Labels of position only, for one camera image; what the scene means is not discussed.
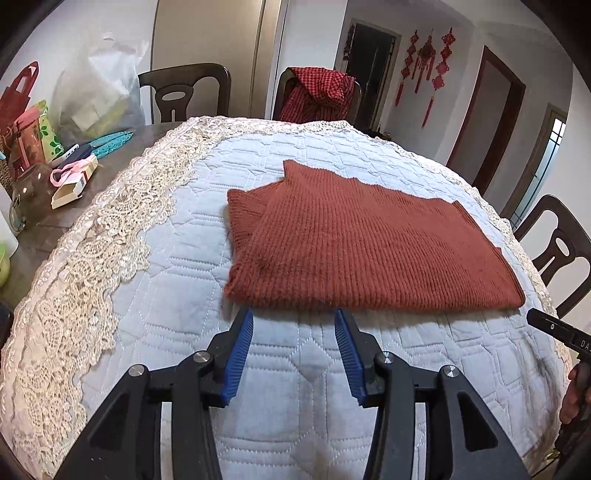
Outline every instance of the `red chinese knot ornament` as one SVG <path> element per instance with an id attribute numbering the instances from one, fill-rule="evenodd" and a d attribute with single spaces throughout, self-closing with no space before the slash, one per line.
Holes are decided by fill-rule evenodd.
<path id="1" fill-rule="evenodd" d="M 413 55 L 414 53 L 417 51 L 417 48 L 415 47 L 415 43 L 418 41 L 418 35 L 417 35 L 417 31 L 414 31 L 414 35 L 412 37 L 410 37 L 410 47 L 407 50 L 408 56 L 404 59 L 404 68 L 402 70 L 400 70 L 400 73 L 402 73 L 402 81 L 400 81 L 400 85 L 398 87 L 398 94 L 396 95 L 396 101 L 394 102 L 394 106 L 398 106 L 398 104 L 400 103 L 400 97 L 402 96 L 402 90 L 404 88 L 404 79 L 406 79 L 406 77 L 408 77 L 410 75 L 410 66 L 413 64 L 414 59 L 413 59 Z"/>
<path id="2" fill-rule="evenodd" d="M 449 65 L 447 64 L 447 59 L 452 54 L 452 50 L 449 48 L 449 45 L 456 41 L 456 37 L 453 36 L 452 29 L 449 29 L 449 33 L 442 36 L 441 39 L 445 45 L 444 49 L 441 51 L 441 63 L 437 65 L 435 68 L 437 70 L 437 76 L 431 80 L 433 82 L 433 88 L 435 91 L 438 91 L 440 88 L 445 87 L 445 82 L 443 81 L 443 75 L 449 72 Z M 427 119 L 429 118 L 429 114 L 431 113 L 431 107 L 433 106 L 433 100 L 435 100 L 435 94 L 431 97 L 431 101 L 429 101 L 429 107 L 427 108 L 427 113 L 425 114 L 425 120 L 423 120 L 422 128 L 425 128 L 427 123 Z"/>
<path id="3" fill-rule="evenodd" d="M 433 36 L 429 35 L 425 45 L 422 46 L 421 50 L 418 51 L 418 58 L 417 64 L 420 64 L 420 70 L 418 72 L 418 80 L 417 86 L 414 89 L 414 93 L 418 92 L 418 88 L 421 86 L 421 81 L 423 80 L 423 73 L 425 69 L 427 70 L 427 80 L 431 78 L 431 71 L 433 70 L 433 63 L 435 62 L 435 56 L 437 52 L 435 48 L 433 48 Z"/>

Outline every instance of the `dark wooden chair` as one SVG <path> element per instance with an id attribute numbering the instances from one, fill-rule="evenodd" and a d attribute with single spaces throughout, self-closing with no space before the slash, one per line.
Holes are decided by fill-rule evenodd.
<path id="1" fill-rule="evenodd" d="M 548 267 L 541 273 L 542 280 L 545 285 L 550 283 L 552 277 L 562 267 L 574 262 L 577 257 L 586 258 L 589 264 L 591 264 L 591 239 L 583 230 L 580 223 L 573 216 L 572 213 L 564 206 L 564 204 L 558 200 L 558 198 L 552 195 L 544 195 L 540 201 L 534 206 L 531 213 L 523 220 L 523 223 L 515 231 L 515 238 L 518 241 L 530 231 L 533 224 L 536 223 L 540 215 L 545 211 L 551 211 L 558 217 L 558 226 L 552 233 L 548 248 L 536 259 L 534 259 L 534 266 L 539 270 L 544 268 L 545 265 Z M 569 249 L 569 254 L 565 255 L 560 247 L 558 247 L 557 239 L 561 239 L 566 247 Z M 591 290 L 591 272 L 589 276 L 578 286 L 578 288 L 568 296 L 568 298 L 562 302 L 556 308 L 558 318 L 563 318 L 568 312 L 570 312 L 574 306 L 579 303 L 587 293 Z"/>
<path id="2" fill-rule="evenodd" d="M 184 122 L 187 119 L 187 106 L 193 96 L 193 86 L 206 77 L 215 78 L 220 86 L 217 94 L 217 114 L 228 116 L 232 79 L 228 69 L 219 63 L 194 63 L 169 67 L 141 73 L 138 77 L 140 87 L 150 85 L 156 90 L 156 105 L 160 110 L 162 122 L 173 121 L 173 110 L 175 121 Z M 184 96 L 175 100 L 163 99 L 164 95 L 174 92 L 184 93 Z"/>
<path id="3" fill-rule="evenodd" d="M 293 70 L 287 68 L 279 77 L 279 85 L 277 86 L 277 95 L 275 96 L 275 107 L 273 108 L 273 120 L 279 120 L 281 116 L 281 109 L 283 103 L 289 97 L 291 91 L 297 85 L 298 80 Z M 357 82 L 353 87 L 353 99 L 351 100 L 351 106 L 349 107 L 349 113 L 347 114 L 347 120 L 351 125 L 355 122 L 359 105 L 361 104 L 361 87 Z"/>

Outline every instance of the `wooden table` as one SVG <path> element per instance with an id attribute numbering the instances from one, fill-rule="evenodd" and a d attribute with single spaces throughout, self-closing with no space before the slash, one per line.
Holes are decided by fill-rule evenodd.
<path id="1" fill-rule="evenodd" d="M 100 160 L 102 168 L 93 173 L 81 199 L 52 210 L 38 225 L 25 228 L 18 235 L 18 249 L 10 258 L 10 276 L 0 288 L 0 301 L 14 310 L 29 292 L 41 263 L 47 260 L 57 241 L 90 205 L 95 195 L 105 190 L 116 175 L 127 168 L 132 158 L 142 155 L 147 147 L 180 124 L 172 122 L 136 129 L 134 136 L 123 147 Z"/>

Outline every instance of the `white wall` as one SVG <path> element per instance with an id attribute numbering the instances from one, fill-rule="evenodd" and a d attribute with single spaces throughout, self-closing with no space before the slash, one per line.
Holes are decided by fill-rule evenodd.
<path id="1" fill-rule="evenodd" d="M 332 70 L 347 0 L 283 0 L 277 34 L 277 74 L 269 82 L 266 117 L 272 115 L 279 76 L 289 67 L 324 67 Z M 282 10 L 285 20 L 282 22 Z"/>
<path id="2" fill-rule="evenodd" d="M 579 72 L 573 74 L 573 90 L 569 117 L 564 138 L 548 173 L 546 181 L 535 200 L 552 194 L 572 212 L 587 233 L 591 233 L 591 92 Z M 535 258 L 548 246 L 548 240 L 557 225 L 556 216 L 546 212 L 521 241 L 526 253 Z M 578 258 L 562 268 L 548 286 L 554 305 L 559 305 L 574 292 L 589 273 L 587 261 Z M 587 295 L 565 317 L 565 321 L 577 328 L 591 332 L 591 295 Z"/>
<path id="3" fill-rule="evenodd" d="M 110 31 L 117 40 L 134 43 L 145 40 L 151 46 L 156 6 L 157 0 L 64 0 L 33 31 L 14 57 L 0 79 L 0 92 L 23 67 L 37 60 L 39 77 L 31 93 L 31 103 L 43 99 L 51 101 L 60 73 L 91 35 Z M 150 50 L 148 47 L 138 73 L 150 69 Z M 147 89 L 142 89 L 142 107 L 147 119 L 151 119 Z"/>
<path id="4" fill-rule="evenodd" d="M 548 104 L 567 112 L 573 63 L 560 48 L 538 43 L 531 30 L 515 27 L 488 34 L 487 45 L 525 83 L 525 96 L 511 140 L 484 198 L 500 212 L 513 193 L 530 158 Z"/>
<path id="5" fill-rule="evenodd" d="M 454 157 L 454 170 L 473 183 L 491 146 L 511 82 L 490 62 L 484 65 L 470 121 Z"/>
<path id="6" fill-rule="evenodd" d="M 417 0 L 349 0 L 345 21 L 340 35 L 339 64 L 351 20 L 362 20 L 378 28 L 402 35 L 400 50 L 394 67 L 394 75 L 387 90 L 384 110 L 380 118 L 381 130 L 391 134 L 392 139 L 406 150 L 433 158 L 446 131 L 447 119 L 456 103 L 460 82 L 466 67 L 467 53 L 472 35 L 472 25 L 461 15 L 457 15 L 441 1 Z M 418 30 L 420 37 L 416 46 L 421 48 L 433 30 L 433 46 L 438 52 L 435 66 L 441 61 L 439 52 L 443 48 L 441 37 L 453 27 L 456 42 L 451 46 L 453 54 L 448 59 L 450 71 L 444 75 L 446 85 L 436 93 L 431 115 L 424 129 L 421 128 L 429 100 L 434 93 L 430 80 L 425 79 L 417 94 L 414 93 L 416 81 L 406 79 L 404 92 L 398 107 L 394 100 L 401 80 L 400 71 L 404 67 L 410 37 Z M 437 72 L 433 70 L 431 78 Z"/>
<path id="7" fill-rule="evenodd" d="M 472 38 L 458 101 L 434 159 L 440 163 L 449 159 L 472 98 L 482 49 L 486 45 L 525 83 L 525 96 L 513 135 L 484 195 L 500 212 L 535 146 L 548 103 L 565 112 L 569 109 L 572 62 L 556 40 L 540 30 L 506 24 L 479 25 Z"/>
<path id="8" fill-rule="evenodd" d="M 495 22 L 531 27 L 547 34 L 548 27 L 519 0 L 441 0 L 476 25 Z"/>

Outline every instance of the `white quilted mattress pad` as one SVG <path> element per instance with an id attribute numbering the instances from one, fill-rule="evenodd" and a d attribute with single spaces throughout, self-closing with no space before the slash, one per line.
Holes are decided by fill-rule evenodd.
<path id="1" fill-rule="evenodd" d="M 426 168 L 426 159 L 354 131 L 246 134 L 218 143 L 195 175 L 174 191 L 176 213 L 145 234 L 149 267 L 112 295 L 115 347 L 82 378 L 88 416 L 130 365 L 179 363 L 227 330 L 237 306 L 222 294 L 232 265 L 225 222 L 228 189 L 253 189 L 282 177 L 292 158 L 419 197 L 458 200 L 502 249 L 525 292 L 512 312 L 416 315 L 355 312 L 359 327 L 410 365 L 457 365 L 485 400 L 526 465 L 537 468 L 557 433 L 565 363 L 525 314 L 542 305 L 524 266 L 469 187 Z M 253 310 L 254 335 L 238 395 L 212 410 L 224 478 L 361 479 L 375 409 L 357 405 L 330 313 Z M 414 478 L 424 478 L 424 409 L 417 406 Z M 170 408 L 163 411 L 163 479 L 171 480 Z"/>

